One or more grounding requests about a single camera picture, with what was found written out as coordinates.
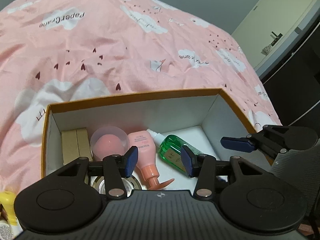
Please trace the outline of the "pink pump bottle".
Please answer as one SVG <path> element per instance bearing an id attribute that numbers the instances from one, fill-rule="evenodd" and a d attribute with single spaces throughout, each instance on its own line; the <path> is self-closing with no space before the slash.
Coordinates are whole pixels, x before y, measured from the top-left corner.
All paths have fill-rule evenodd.
<path id="1" fill-rule="evenodd" d="M 156 166 L 156 145 L 148 131 L 133 132 L 128 135 L 130 146 L 138 148 L 137 168 L 149 190 L 161 190 L 170 185 L 175 179 L 159 182 L 159 172 Z"/>

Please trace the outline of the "round silver tin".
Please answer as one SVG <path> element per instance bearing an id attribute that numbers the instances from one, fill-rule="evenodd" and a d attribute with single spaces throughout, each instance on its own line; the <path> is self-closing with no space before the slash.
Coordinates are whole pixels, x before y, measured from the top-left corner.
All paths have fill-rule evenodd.
<path id="1" fill-rule="evenodd" d="M 142 186 L 138 179 L 131 175 L 127 178 L 110 178 L 105 180 L 104 176 L 91 176 L 89 177 L 89 185 L 96 189 L 100 194 L 110 196 L 110 190 L 121 189 L 127 197 L 131 196 L 133 190 L 142 190 Z"/>

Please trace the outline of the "green liquid bottle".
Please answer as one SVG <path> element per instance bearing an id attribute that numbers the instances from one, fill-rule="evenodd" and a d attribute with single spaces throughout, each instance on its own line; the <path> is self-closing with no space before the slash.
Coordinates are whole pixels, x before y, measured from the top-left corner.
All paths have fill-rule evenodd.
<path id="1" fill-rule="evenodd" d="M 194 146 L 176 135 L 170 134 L 164 136 L 161 133 L 152 131 L 151 129 L 147 129 L 147 131 L 151 134 L 155 145 L 158 147 L 158 153 L 160 157 L 168 164 L 178 168 L 182 172 L 186 173 L 180 156 L 181 147 L 183 145 L 187 145 L 195 155 L 203 154 L 200 150 L 196 149 Z M 197 177 L 200 175 L 202 163 L 203 158 L 197 157 Z"/>

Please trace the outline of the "pink puff clear case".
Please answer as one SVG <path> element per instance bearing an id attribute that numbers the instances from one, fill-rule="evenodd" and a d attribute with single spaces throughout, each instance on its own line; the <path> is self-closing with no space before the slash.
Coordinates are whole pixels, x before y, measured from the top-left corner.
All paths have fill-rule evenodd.
<path id="1" fill-rule="evenodd" d="M 113 154 L 124 155 L 129 149 L 127 134 L 115 126 L 97 129 L 91 136 L 90 144 L 95 161 L 102 161 Z"/>

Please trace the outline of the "gold rectangular box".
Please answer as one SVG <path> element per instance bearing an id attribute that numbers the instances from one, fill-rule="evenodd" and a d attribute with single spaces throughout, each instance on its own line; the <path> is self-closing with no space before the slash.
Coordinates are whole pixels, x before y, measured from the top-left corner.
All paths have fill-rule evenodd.
<path id="1" fill-rule="evenodd" d="M 62 131 L 61 139 L 64 165 L 79 157 L 87 157 L 89 161 L 93 161 L 87 129 Z"/>

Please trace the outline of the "yellow bulb-cap bottle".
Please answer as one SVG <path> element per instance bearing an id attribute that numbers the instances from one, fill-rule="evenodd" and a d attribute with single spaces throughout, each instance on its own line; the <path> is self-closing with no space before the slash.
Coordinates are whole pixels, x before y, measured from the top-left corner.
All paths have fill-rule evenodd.
<path id="1" fill-rule="evenodd" d="M 7 214 L 8 222 L 11 226 L 18 225 L 17 218 L 15 215 L 15 210 L 14 210 L 15 198 L 16 198 L 16 194 L 13 192 L 10 192 L 10 191 L 1 192 L 0 202 Z"/>

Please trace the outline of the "small white cream jar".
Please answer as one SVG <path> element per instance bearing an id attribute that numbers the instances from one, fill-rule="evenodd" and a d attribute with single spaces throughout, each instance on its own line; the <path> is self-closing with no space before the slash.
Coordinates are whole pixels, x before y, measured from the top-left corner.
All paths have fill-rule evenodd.
<path id="1" fill-rule="evenodd" d="M 10 225 L 5 221 L 0 221 L 0 240 L 13 240 L 15 238 Z"/>

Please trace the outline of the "orange cardboard box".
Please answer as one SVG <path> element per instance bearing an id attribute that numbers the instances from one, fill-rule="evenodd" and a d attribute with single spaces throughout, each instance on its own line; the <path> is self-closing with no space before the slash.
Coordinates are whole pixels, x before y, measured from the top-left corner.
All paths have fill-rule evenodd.
<path id="1" fill-rule="evenodd" d="M 105 126 L 126 133 L 150 129 L 175 134 L 219 160 L 228 160 L 235 151 L 220 144 L 222 137 L 244 137 L 274 125 L 276 119 L 245 100 L 238 106 L 222 89 L 186 89 L 93 98 L 47 107 L 42 139 L 42 175 L 63 166 L 63 131 L 87 129 L 88 134 Z"/>

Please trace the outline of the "dark wardrobe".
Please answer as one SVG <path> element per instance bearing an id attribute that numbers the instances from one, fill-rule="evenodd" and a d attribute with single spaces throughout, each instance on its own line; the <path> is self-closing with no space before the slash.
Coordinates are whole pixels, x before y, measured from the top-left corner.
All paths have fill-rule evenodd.
<path id="1" fill-rule="evenodd" d="M 282 125 L 319 132 L 319 12 L 262 81 Z"/>

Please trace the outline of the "pink cloud-print duvet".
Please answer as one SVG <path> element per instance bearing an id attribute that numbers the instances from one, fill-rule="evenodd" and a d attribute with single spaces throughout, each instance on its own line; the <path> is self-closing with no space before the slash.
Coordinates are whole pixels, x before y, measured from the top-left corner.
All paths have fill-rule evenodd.
<path id="1" fill-rule="evenodd" d="M 41 177 L 51 103 L 223 89 L 257 130 L 280 120 L 236 40 L 159 0 L 15 0 L 1 10 L 1 190 Z"/>

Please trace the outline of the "cream door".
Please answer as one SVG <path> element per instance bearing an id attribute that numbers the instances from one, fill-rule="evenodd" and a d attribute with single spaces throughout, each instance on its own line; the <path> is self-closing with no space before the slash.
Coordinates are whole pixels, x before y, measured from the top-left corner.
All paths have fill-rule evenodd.
<path id="1" fill-rule="evenodd" d="M 288 39 L 319 0 L 259 0 L 232 33 L 251 66 L 258 70 Z M 271 32 L 282 38 L 271 46 Z"/>

